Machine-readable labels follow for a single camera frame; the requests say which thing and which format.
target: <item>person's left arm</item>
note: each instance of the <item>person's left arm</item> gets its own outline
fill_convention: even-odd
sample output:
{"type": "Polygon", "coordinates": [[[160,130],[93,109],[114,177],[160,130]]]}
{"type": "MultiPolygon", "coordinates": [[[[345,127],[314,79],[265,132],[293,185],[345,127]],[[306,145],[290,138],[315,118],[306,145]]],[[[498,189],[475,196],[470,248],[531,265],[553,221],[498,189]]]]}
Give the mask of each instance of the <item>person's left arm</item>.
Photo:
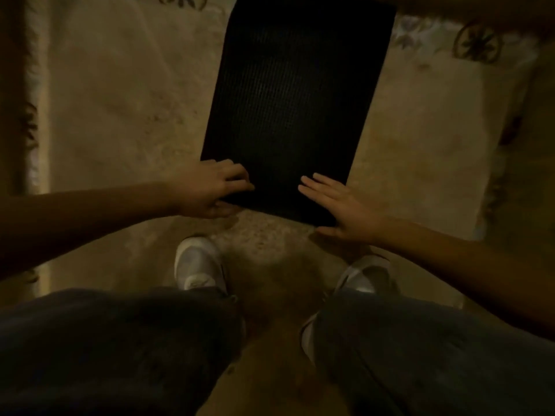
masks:
{"type": "Polygon", "coordinates": [[[245,168],[225,160],[201,162],[169,181],[9,197],[0,203],[0,278],[145,220],[233,215],[239,208],[219,199],[253,189],[245,168]]]}

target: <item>white shoe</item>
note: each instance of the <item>white shoe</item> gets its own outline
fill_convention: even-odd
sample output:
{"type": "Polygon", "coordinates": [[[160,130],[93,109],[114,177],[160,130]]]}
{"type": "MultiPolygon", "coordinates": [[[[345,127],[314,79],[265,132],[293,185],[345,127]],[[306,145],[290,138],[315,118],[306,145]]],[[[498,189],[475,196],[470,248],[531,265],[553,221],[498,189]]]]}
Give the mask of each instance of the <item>white shoe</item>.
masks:
{"type": "MultiPolygon", "coordinates": [[[[343,272],[334,293],[337,293],[343,287],[354,289],[358,292],[367,294],[375,294],[381,290],[384,285],[395,288],[391,277],[389,276],[391,263],[387,258],[379,255],[367,255],[352,265],[347,267],[343,272]]],[[[307,322],[304,323],[300,330],[300,342],[302,351],[308,356],[310,362],[314,364],[314,339],[312,332],[314,330],[314,314],[307,322]]]]}
{"type": "Polygon", "coordinates": [[[218,247],[208,238],[184,239],[175,253],[174,277],[177,287],[189,290],[217,287],[227,293],[227,274],[218,247]]]}

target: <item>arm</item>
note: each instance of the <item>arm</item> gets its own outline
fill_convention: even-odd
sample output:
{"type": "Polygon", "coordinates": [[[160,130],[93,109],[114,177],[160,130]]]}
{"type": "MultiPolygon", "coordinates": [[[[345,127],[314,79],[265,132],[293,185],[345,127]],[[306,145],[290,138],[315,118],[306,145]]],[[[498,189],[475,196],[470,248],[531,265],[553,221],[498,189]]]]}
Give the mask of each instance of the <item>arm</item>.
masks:
{"type": "Polygon", "coordinates": [[[0,205],[0,278],[145,220],[230,216],[239,209],[218,199],[252,189],[245,168],[227,160],[201,162],[170,181],[10,197],[0,205]]]}
{"type": "Polygon", "coordinates": [[[343,184],[314,174],[299,191],[328,209],[336,228],[323,235],[364,242],[426,268],[506,322],[555,339],[555,277],[542,269],[402,219],[380,215],[343,184]]]}

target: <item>jeans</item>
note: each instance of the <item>jeans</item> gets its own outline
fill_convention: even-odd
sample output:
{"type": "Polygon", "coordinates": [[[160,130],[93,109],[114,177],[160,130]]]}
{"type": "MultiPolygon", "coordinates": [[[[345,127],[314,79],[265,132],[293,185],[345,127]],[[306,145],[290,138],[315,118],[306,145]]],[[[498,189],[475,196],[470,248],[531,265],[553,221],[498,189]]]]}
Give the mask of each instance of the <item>jeans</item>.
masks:
{"type": "MultiPolygon", "coordinates": [[[[241,350],[216,288],[72,289],[0,314],[0,414],[194,415],[241,350]]],[[[348,288],[314,326],[353,415],[555,414],[555,346],[467,314],[348,288]]]]}

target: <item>pants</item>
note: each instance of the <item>pants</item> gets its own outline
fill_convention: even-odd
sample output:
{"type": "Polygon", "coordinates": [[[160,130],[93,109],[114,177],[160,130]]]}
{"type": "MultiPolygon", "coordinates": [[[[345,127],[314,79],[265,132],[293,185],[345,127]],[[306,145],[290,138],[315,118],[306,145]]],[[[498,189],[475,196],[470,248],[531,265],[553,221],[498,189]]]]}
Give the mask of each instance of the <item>pants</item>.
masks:
{"type": "MultiPolygon", "coordinates": [[[[69,290],[0,314],[0,414],[194,415],[239,356],[215,288],[69,290]]],[[[555,414],[555,346],[457,310],[350,289],[314,326],[353,415],[555,414]]]]}

